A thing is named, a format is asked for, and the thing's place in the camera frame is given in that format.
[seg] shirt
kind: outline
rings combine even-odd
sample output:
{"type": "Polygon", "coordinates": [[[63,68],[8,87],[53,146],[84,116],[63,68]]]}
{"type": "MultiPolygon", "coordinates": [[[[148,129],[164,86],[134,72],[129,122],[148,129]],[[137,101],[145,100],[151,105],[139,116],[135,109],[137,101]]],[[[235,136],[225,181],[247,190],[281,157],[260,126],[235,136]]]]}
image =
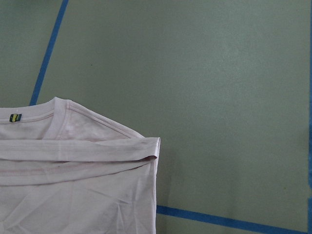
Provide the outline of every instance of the shirt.
{"type": "Polygon", "coordinates": [[[69,99],[0,108],[0,234],[155,234],[159,147],[69,99]]]}

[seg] light pink fabric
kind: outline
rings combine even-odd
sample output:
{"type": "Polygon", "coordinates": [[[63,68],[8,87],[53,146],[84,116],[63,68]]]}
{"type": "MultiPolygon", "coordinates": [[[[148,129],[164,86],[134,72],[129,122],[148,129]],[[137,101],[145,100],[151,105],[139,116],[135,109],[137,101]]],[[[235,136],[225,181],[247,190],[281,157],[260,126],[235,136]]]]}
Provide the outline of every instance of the light pink fabric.
{"type": "Polygon", "coordinates": [[[155,234],[159,146],[67,99],[0,108],[0,234],[155,234]]]}

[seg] shirt label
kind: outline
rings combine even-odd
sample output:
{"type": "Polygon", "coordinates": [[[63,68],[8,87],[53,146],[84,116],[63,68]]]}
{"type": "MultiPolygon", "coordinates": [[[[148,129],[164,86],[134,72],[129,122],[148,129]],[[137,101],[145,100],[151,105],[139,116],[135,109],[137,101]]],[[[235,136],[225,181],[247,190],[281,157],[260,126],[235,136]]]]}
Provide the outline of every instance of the shirt label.
{"type": "Polygon", "coordinates": [[[21,118],[21,114],[12,114],[10,116],[10,122],[14,123],[14,122],[20,121],[20,118],[21,118]]]}

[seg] gray-green floor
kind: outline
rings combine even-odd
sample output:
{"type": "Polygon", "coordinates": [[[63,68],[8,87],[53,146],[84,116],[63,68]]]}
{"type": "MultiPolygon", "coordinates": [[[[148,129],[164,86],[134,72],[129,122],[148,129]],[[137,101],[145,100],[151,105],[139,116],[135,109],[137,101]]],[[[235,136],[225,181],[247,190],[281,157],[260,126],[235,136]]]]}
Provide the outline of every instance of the gray-green floor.
{"type": "MultiPolygon", "coordinates": [[[[0,106],[29,104],[61,0],[0,1],[0,106]]],[[[307,232],[309,0],[69,0],[38,104],[161,137],[157,204],[307,232]]],[[[157,215],[158,234],[255,232],[157,215]]]]}

